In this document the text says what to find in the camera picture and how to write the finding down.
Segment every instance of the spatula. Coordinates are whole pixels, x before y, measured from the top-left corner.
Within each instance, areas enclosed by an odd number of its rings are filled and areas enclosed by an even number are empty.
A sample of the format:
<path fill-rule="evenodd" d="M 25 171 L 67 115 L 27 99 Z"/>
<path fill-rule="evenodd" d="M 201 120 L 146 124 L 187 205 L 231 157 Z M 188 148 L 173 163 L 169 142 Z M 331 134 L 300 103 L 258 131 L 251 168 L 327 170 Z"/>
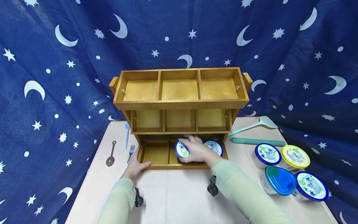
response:
<path fill-rule="evenodd" d="M 244 130 L 247 130 L 247 129 L 249 129 L 249 128 L 256 127 L 256 126 L 258 126 L 258 125 L 260 125 L 260 124 L 265 125 L 265 126 L 267 126 L 267 127 L 269 127 L 269 128 L 278 128 L 277 125 L 276 125 L 269 117 L 267 117 L 267 116 L 261 116 L 261 117 L 260 117 L 260 121 L 259 121 L 257 124 L 248 126 L 248 127 L 246 127 L 246 128 L 241 128 L 241 129 L 235 130 L 235 131 L 233 131 L 232 133 L 230 133 L 229 136 L 234 135 L 234 134 L 237 134 L 237 133 L 242 132 L 242 131 L 244 131 Z"/>

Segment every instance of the metal spoon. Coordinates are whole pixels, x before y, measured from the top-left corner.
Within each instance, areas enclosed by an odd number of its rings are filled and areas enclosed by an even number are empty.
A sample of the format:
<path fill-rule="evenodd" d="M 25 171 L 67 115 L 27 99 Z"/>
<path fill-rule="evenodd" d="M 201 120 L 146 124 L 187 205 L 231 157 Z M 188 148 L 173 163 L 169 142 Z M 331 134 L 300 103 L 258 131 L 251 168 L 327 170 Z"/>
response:
<path fill-rule="evenodd" d="M 116 143 L 117 143 L 116 141 L 113 141 L 113 142 L 112 142 L 112 144 L 113 144 L 113 146 L 112 146 L 112 153 L 111 153 L 111 156 L 108 157 L 107 160 L 106 160 L 106 165 L 107 165 L 108 167 L 112 166 L 113 163 L 114 163 L 113 151 L 114 151 L 114 145 L 115 145 Z"/>

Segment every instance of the blue fabric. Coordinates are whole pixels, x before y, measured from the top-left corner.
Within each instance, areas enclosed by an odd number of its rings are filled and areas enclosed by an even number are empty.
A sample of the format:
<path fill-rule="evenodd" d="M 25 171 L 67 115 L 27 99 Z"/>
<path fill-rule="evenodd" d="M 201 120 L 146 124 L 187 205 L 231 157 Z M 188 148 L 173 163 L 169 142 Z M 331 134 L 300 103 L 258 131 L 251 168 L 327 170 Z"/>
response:
<path fill-rule="evenodd" d="M 272 118 L 312 158 L 339 223 L 358 220 L 355 1 L 1 3 L 0 223 L 64 223 L 110 118 L 124 119 L 112 77 L 186 68 L 186 54 L 263 80 L 240 116 Z"/>

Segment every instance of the white tabletop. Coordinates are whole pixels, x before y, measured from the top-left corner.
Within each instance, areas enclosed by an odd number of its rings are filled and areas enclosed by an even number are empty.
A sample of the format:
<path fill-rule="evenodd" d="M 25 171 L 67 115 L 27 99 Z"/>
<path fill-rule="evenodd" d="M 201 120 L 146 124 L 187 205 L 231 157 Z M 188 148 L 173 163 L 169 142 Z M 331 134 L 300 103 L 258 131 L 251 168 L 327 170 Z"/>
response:
<path fill-rule="evenodd" d="M 233 129 L 250 126 L 258 117 L 237 118 Z M 138 145 L 134 135 L 129 136 L 125 150 L 125 121 L 113 121 L 103 136 L 90 169 L 73 204 L 66 224 L 97 223 L 113 185 L 123 174 L 128 159 L 129 146 Z M 256 138 L 285 141 L 277 129 L 254 127 L 234 135 L 238 138 Z M 112 142 L 117 141 L 113 166 L 106 166 Z M 255 145 L 225 142 L 229 160 L 240 167 L 253 181 L 260 184 L 263 169 L 252 160 Z M 147 170 L 139 177 L 136 187 L 144 198 L 141 207 L 134 207 L 128 223 L 131 224 L 199 224 L 225 223 L 248 224 L 248 220 L 222 194 L 213 197 L 207 191 L 210 170 Z M 337 224 L 324 202 L 298 201 L 290 196 L 274 195 L 271 198 L 297 224 Z"/>

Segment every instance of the light green sleeve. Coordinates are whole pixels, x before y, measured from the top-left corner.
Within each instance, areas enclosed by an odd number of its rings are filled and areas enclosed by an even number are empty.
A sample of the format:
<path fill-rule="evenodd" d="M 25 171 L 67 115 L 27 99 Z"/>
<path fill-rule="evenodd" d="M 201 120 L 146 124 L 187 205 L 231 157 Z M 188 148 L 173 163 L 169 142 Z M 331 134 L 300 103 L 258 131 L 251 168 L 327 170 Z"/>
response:
<path fill-rule="evenodd" d="M 127 224 L 135 201 L 133 181 L 122 178 L 113 186 L 98 224 Z"/>
<path fill-rule="evenodd" d="M 251 224 L 291 224 L 286 214 L 242 170 L 220 160 L 212 168 L 220 192 L 246 216 Z"/>

